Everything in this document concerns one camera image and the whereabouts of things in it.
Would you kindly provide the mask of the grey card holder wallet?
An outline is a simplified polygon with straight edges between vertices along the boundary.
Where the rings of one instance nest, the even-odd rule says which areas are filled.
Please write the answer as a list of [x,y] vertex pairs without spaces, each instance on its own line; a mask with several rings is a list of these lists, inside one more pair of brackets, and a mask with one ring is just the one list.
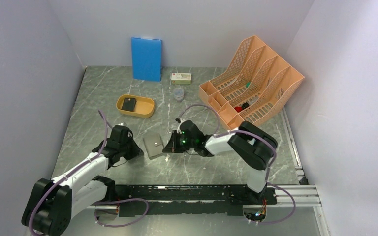
[[164,145],[160,134],[149,134],[144,136],[143,143],[147,156],[150,160],[153,160],[162,155]]

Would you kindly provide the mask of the yellow oval tray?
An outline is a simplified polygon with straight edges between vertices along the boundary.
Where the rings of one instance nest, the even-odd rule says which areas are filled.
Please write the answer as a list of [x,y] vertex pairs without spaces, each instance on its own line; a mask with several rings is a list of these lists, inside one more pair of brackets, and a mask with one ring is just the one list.
[[[134,112],[129,111],[123,111],[121,110],[121,106],[123,104],[124,98],[126,97],[134,97],[136,98],[136,106]],[[154,100],[146,97],[140,97],[130,94],[124,94],[119,97],[116,107],[119,110],[119,112],[123,115],[129,115],[139,118],[149,118],[153,115],[155,110],[155,102]]]

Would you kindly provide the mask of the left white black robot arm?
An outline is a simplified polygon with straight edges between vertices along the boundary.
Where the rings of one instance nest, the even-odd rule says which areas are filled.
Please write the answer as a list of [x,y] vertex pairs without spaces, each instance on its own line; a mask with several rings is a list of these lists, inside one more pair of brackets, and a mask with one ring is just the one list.
[[33,186],[21,223],[35,236],[60,236],[70,221],[88,206],[118,200],[115,181],[101,173],[121,158],[131,160],[143,154],[133,132],[123,124],[89,155],[67,172],[53,179],[39,179]]

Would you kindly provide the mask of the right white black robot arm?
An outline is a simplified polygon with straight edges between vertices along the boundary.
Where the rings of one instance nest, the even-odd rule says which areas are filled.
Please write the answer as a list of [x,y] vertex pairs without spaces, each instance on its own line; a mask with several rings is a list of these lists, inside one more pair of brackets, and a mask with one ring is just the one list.
[[202,157],[235,152],[248,166],[246,198],[257,204],[265,196],[271,161],[277,156],[277,141],[248,121],[222,134],[204,134],[191,120],[180,122],[162,149],[163,153],[193,150]]

